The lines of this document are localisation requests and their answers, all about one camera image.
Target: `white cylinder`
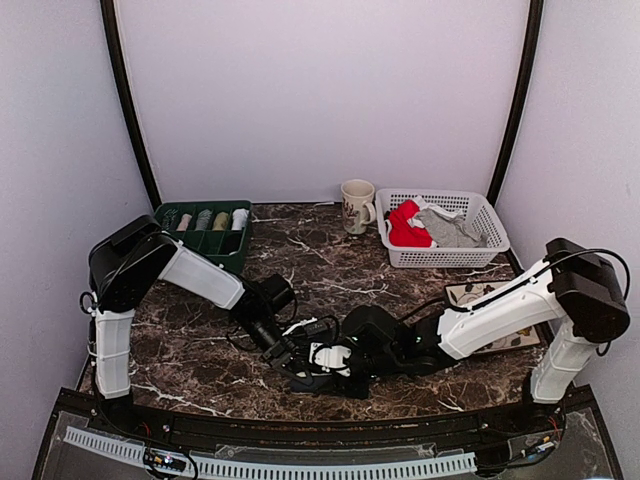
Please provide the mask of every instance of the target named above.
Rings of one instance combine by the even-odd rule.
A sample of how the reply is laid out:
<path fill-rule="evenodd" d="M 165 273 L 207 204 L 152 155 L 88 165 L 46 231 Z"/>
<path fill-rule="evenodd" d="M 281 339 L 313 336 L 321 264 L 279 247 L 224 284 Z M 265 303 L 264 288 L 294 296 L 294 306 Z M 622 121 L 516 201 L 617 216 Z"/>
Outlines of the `white cylinder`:
<path fill-rule="evenodd" d="M 242 230 L 247 224 L 249 218 L 249 210 L 246 208 L 239 208 L 233 211 L 233 223 L 231 224 L 231 230 Z"/>
<path fill-rule="evenodd" d="M 598 344 L 573 335 L 573 322 L 565 317 L 542 362 L 531 373 L 531 395 L 536 403 L 562 400 L 569 384 L 585 367 Z"/>
<path fill-rule="evenodd" d="M 96 384 L 104 398 L 129 393 L 129 340 L 135 310 L 96 315 Z"/>

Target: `mug handle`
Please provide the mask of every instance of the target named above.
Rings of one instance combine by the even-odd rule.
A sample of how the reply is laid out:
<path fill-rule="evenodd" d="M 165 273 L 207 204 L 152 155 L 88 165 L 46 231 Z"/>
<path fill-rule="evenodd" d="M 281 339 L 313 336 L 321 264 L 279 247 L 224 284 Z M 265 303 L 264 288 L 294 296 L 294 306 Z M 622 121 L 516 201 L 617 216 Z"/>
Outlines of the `mug handle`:
<path fill-rule="evenodd" d="M 367 210 L 369 211 L 369 220 L 367 220 L 366 222 L 363 221 L 362 223 L 364 225 L 369 225 L 370 223 L 373 223 L 373 221 L 376 219 L 376 208 L 373 206 L 371 202 L 366 202 L 364 206 L 367 207 Z"/>

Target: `plastic basket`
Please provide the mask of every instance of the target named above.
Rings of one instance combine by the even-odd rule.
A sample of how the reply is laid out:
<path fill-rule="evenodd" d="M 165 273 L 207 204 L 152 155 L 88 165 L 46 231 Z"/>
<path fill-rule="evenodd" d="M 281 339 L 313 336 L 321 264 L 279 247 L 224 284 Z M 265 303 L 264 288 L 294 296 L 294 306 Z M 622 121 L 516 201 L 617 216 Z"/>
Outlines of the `plastic basket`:
<path fill-rule="evenodd" d="M 418 195 L 449 211 L 461 210 L 465 222 L 487 234 L 486 248 L 396 247 L 389 242 L 384 214 Z M 486 198 L 477 193 L 449 190 L 386 188 L 376 193 L 378 232 L 389 250 L 389 261 L 398 268 L 479 268 L 509 249 L 509 239 L 498 215 Z"/>

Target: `white wall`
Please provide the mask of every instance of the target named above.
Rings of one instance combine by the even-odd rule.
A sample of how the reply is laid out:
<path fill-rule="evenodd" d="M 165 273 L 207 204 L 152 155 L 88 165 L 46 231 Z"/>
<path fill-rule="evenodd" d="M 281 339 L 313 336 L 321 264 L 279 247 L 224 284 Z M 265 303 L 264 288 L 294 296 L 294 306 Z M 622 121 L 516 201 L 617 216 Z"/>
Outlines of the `white wall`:
<path fill-rule="evenodd" d="M 545 2 L 529 98 L 498 202 L 523 264 L 565 236 L 634 268 L 634 319 L 579 378 L 591 383 L 627 478 L 640 477 L 640 3 Z"/>
<path fill-rule="evenodd" d="M 149 209 L 98 1 L 0 15 L 0 477 L 31 478 L 61 386 L 86 358 L 89 249 Z"/>
<path fill-rule="evenodd" d="M 485 193 L 527 0 L 118 1 L 166 201 Z"/>

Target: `mug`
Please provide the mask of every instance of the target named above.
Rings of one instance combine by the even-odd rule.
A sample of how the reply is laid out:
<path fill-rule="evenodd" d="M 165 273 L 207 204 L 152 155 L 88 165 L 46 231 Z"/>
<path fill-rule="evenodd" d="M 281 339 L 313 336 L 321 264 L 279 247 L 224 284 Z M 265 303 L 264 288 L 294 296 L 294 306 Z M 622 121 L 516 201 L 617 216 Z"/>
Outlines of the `mug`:
<path fill-rule="evenodd" d="M 344 182 L 342 190 L 342 224 L 351 234 L 360 235 L 376 219 L 373 204 L 375 187 L 365 180 Z"/>

